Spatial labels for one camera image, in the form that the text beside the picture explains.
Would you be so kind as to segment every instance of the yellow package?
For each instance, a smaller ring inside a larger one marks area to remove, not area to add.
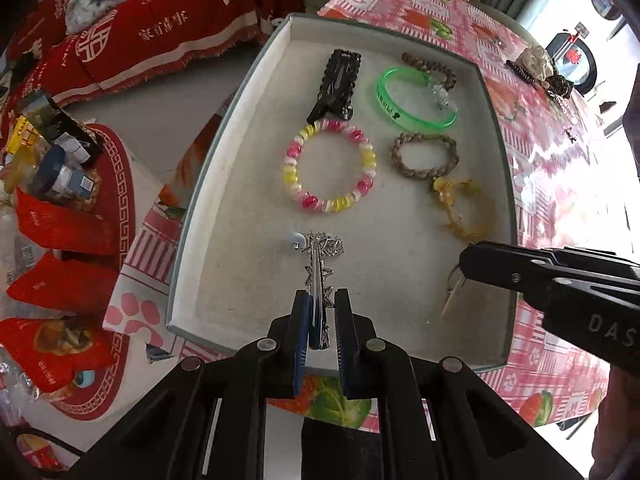
[[[20,146],[31,146],[40,136],[40,133],[33,127],[26,117],[20,116],[15,123],[14,132],[6,146],[6,152],[12,155],[18,151]]]

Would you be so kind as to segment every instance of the metal screw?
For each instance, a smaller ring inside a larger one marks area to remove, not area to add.
[[[262,350],[263,352],[268,352],[269,350],[274,350],[278,344],[271,339],[270,337],[265,337],[264,339],[260,339],[258,341],[258,350]]]
[[[456,373],[462,370],[462,361],[456,357],[447,357],[442,362],[442,367],[447,372]]]
[[[382,352],[386,348],[386,343],[375,337],[367,341],[367,348],[372,352]]]
[[[200,368],[202,365],[202,359],[196,357],[195,355],[191,355],[189,357],[185,357],[181,362],[180,366],[183,370],[187,372],[193,372]]]

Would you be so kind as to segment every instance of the black hair clip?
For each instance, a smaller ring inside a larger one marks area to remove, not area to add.
[[[308,124],[313,124],[328,112],[340,117],[343,121],[353,117],[351,98],[356,86],[361,58],[362,56],[357,52],[339,48],[334,50],[324,69],[316,106],[306,118]]]

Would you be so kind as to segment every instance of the yellow hair tie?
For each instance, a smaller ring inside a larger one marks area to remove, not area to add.
[[[466,242],[479,242],[484,239],[494,217],[493,202],[472,178],[467,180],[448,180],[441,176],[433,181],[433,190],[438,203],[447,213],[447,218],[449,219],[447,227],[451,228],[458,238]],[[459,192],[470,198],[477,198],[479,203],[481,221],[467,229],[462,226],[462,216],[453,211],[456,195]]]

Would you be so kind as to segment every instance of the brown braided hair tie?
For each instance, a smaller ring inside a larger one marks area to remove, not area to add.
[[[430,170],[412,170],[403,161],[400,155],[400,148],[407,142],[422,142],[424,140],[439,140],[449,147],[449,160],[444,166],[431,168]],[[443,134],[402,134],[391,146],[391,159],[402,176],[415,180],[436,179],[449,174],[460,162],[456,141]]]
[[[442,87],[447,91],[451,92],[453,87],[456,85],[456,74],[450,69],[448,66],[443,65],[442,63],[438,63],[436,61],[428,61],[421,59],[413,54],[409,54],[405,52],[402,54],[402,61],[404,61],[407,65],[412,66],[421,72],[440,72],[444,74],[447,78],[442,83]]]

